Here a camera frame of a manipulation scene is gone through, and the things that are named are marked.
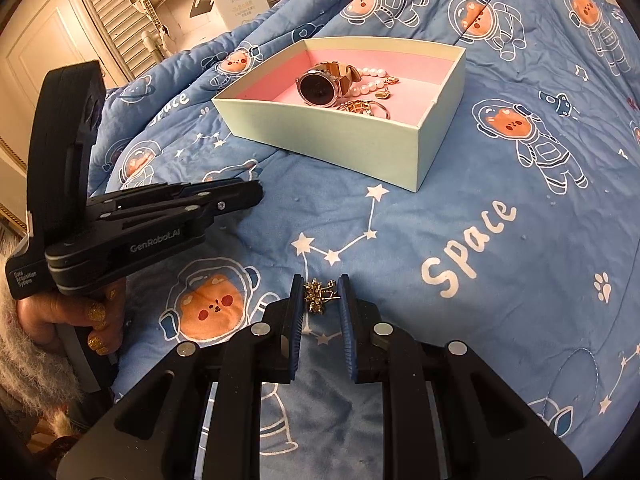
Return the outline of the left hand gold nails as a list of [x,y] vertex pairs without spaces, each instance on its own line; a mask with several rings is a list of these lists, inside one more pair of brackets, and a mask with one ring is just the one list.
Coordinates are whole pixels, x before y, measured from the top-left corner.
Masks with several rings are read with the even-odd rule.
[[91,297],[40,292],[17,301],[17,322],[36,346],[52,353],[63,351],[56,326],[91,327],[88,347],[105,356],[114,353],[122,344],[125,301],[124,278],[108,284]]

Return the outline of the gray fuzzy sleeve forearm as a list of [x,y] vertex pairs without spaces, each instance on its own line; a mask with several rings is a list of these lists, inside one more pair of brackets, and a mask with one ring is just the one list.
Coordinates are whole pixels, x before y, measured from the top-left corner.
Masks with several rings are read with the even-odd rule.
[[40,416],[79,400],[81,391],[64,356],[37,347],[18,324],[4,274],[15,245],[1,242],[1,407],[10,416]]

